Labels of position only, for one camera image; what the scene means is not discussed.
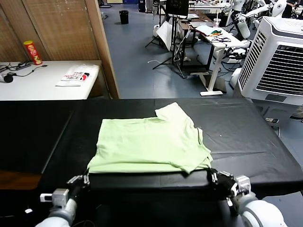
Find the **wooden partition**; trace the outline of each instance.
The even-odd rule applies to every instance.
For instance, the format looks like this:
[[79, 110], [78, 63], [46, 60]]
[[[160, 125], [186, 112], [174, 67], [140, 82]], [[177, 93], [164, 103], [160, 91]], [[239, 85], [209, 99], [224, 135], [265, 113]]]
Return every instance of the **wooden partition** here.
[[44, 61], [101, 60], [109, 93], [119, 98], [97, 0], [0, 0], [0, 6], [0, 61], [27, 60], [25, 40], [35, 42]]

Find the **red can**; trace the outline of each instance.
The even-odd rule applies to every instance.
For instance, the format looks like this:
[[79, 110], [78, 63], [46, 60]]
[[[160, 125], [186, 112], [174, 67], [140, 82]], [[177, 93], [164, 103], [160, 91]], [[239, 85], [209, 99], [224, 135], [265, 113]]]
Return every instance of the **red can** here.
[[42, 64], [42, 60], [40, 55], [37, 52], [37, 49], [35, 47], [35, 44], [33, 41], [29, 40], [29, 41], [25, 41], [23, 43], [28, 51], [28, 53], [30, 54], [30, 56], [32, 57], [32, 60], [34, 61], [35, 65], [40, 65]]

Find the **woven panel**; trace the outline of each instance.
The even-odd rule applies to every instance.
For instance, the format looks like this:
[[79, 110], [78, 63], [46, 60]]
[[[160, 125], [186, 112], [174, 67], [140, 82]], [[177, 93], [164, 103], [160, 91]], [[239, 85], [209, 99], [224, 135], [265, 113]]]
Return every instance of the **woven panel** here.
[[84, 0], [23, 0], [53, 61], [98, 60]]
[[18, 36], [20, 44], [23, 45], [23, 42], [26, 40], [34, 41], [42, 60], [48, 61], [49, 57], [38, 34], [36, 33], [34, 25], [30, 20], [26, 9], [23, 6], [22, 0], [0, 0], [0, 5], [8, 18], [9, 23]]
[[26, 53], [0, 8], [0, 61], [26, 61]]

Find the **white table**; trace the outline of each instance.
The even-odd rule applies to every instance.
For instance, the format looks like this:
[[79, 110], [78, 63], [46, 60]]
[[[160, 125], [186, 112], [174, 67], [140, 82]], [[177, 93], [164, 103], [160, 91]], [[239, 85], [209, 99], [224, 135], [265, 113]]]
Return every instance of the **white table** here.
[[[1, 65], [8, 65], [9, 62], [1, 62]], [[88, 79], [80, 87], [56, 87], [68, 69], [74, 65], [87, 64], [96, 65], [89, 73]], [[100, 79], [104, 85], [101, 69], [101, 61], [44, 61], [47, 67], [37, 69], [26, 77], [16, 77], [11, 83], [0, 82], [0, 101], [13, 100], [80, 100], [87, 99], [96, 81]], [[18, 75], [26, 75], [38, 66], [31, 65], [22, 70], [14, 71]]]
[[215, 51], [218, 53], [218, 55], [217, 55], [216, 63], [214, 65], [214, 70], [212, 72], [208, 86], [206, 84], [206, 79], [204, 77], [205, 75], [208, 75], [208, 73], [207, 74], [206, 73], [194, 73], [194, 74], [198, 74], [200, 76], [200, 79], [207, 90], [207, 91], [200, 92], [201, 96], [215, 96], [215, 95], [223, 94], [222, 91], [213, 91], [213, 88], [214, 88], [214, 84], [215, 84], [217, 76], [218, 76], [218, 72], [220, 70], [222, 58], [224, 56], [224, 49], [226, 47], [243, 47], [244, 46], [243, 43], [240, 42], [240, 40], [238, 40], [237, 38], [235, 38], [234, 36], [232, 36], [231, 34], [226, 32], [222, 28], [218, 28], [218, 29], [221, 30], [222, 36], [229, 38], [231, 40], [231, 42], [212, 43], [212, 40], [214, 39], [214, 37], [204, 36], [202, 34], [210, 42], [210, 44], [212, 46], [214, 46], [214, 48], [216, 48]]
[[210, 10], [210, 9], [223, 9], [227, 3], [219, 3], [216, 5], [196, 5], [196, 4], [189, 4], [188, 9], [190, 10]]

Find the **gray floor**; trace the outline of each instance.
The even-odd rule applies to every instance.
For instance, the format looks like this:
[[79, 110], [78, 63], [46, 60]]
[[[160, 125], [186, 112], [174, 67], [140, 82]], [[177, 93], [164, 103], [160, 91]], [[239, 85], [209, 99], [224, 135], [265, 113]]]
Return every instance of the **gray floor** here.
[[[120, 10], [129, 11], [129, 24], [121, 25]], [[121, 98], [179, 98], [199, 97], [199, 92], [205, 91], [199, 79], [182, 79], [167, 66], [152, 68], [157, 62], [171, 56], [165, 49], [156, 45], [144, 46], [152, 38], [152, 28], [158, 24], [159, 17], [152, 19], [152, 14], [138, 12], [137, 5], [113, 5], [109, 9], [101, 9], [108, 18], [104, 20], [109, 49], [116, 72]], [[200, 60], [205, 61], [210, 46], [195, 45], [195, 51]], [[230, 80], [231, 74], [222, 76]], [[227, 94], [219, 97], [231, 97], [232, 89], [226, 82]], [[287, 146], [298, 163], [303, 166], [303, 124], [298, 120], [289, 120], [287, 127], [281, 128], [280, 138]], [[289, 227], [302, 226], [303, 197], [301, 193], [285, 196], [266, 197], [266, 201], [275, 204], [283, 213]]]

